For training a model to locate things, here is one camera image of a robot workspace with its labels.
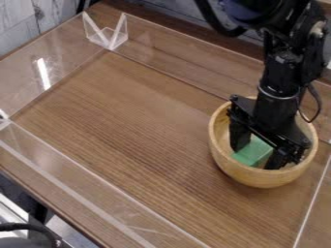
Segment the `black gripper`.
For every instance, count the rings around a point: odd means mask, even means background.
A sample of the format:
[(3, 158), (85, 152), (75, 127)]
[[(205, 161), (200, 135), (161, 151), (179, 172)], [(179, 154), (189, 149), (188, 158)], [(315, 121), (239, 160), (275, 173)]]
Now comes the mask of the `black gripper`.
[(269, 94), (259, 88), (257, 98), (237, 94), (229, 96), (229, 146), (237, 152), (251, 141), (251, 135), (261, 139), (272, 153), (265, 163), (265, 170), (279, 170), (287, 164), (299, 164), (311, 140), (296, 123), (300, 91), (288, 96)]

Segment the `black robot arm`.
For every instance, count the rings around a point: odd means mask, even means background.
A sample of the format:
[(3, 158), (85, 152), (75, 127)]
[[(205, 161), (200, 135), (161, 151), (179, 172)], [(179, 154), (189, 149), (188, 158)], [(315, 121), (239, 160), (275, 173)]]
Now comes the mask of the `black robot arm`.
[(232, 29), (219, 21), (208, 0), (193, 0), (211, 27), (228, 37), (253, 29), (264, 33), (264, 73), (257, 97), (233, 94), (227, 110), (229, 146), (237, 151), (257, 136), (271, 147), (268, 170), (298, 164), (311, 140), (296, 119), (306, 94), (318, 92), (311, 83), (327, 66), (324, 45), (327, 17), (316, 0), (220, 0)]

